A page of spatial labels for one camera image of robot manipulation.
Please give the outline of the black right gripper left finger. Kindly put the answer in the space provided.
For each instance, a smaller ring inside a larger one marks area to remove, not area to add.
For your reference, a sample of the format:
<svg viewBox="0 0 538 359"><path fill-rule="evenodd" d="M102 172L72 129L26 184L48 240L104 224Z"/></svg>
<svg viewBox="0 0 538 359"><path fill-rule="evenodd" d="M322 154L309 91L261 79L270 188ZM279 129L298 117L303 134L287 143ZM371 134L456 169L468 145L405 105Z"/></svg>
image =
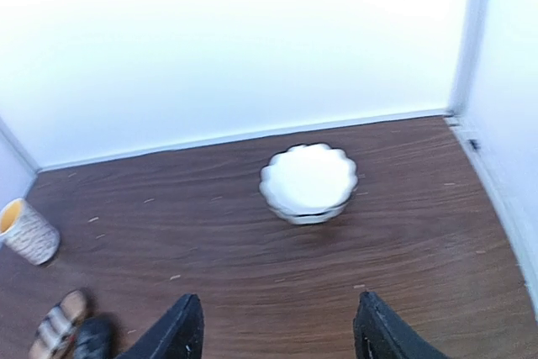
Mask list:
<svg viewBox="0 0 538 359"><path fill-rule="evenodd" d="M200 359L203 354L204 318L197 294L182 295L127 351L121 359Z"/></svg>

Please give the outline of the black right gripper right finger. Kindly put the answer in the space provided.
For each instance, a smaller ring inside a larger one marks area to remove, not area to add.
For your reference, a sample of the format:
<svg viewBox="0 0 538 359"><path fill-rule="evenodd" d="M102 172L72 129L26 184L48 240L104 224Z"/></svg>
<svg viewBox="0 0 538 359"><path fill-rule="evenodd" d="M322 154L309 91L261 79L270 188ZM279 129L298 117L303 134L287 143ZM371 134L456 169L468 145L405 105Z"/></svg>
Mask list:
<svg viewBox="0 0 538 359"><path fill-rule="evenodd" d="M448 358L416 333L375 292L360 294L353 334L356 358Z"/></svg>

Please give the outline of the brown plaid glasses case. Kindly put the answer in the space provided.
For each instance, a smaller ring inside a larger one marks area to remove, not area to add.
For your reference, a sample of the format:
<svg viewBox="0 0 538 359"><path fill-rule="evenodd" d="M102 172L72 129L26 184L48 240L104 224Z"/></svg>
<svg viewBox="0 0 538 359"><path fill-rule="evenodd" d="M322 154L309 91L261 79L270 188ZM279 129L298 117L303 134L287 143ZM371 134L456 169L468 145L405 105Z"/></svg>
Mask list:
<svg viewBox="0 0 538 359"><path fill-rule="evenodd" d="M64 358L89 313L90 301L87 294L81 289L70 291L40 322L34 342L29 348L29 358Z"/></svg>

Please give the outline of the black quilted glasses case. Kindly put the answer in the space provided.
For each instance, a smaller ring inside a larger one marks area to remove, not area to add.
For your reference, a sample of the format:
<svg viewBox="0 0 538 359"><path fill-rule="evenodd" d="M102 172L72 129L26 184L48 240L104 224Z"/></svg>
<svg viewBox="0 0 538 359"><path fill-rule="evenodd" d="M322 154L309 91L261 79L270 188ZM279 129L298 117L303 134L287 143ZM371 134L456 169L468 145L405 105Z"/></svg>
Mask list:
<svg viewBox="0 0 538 359"><path fill-rule="evenodd" d="M108 359L112 356L113 323L103 316L86 319L78 330L74 359Z"/></svg>

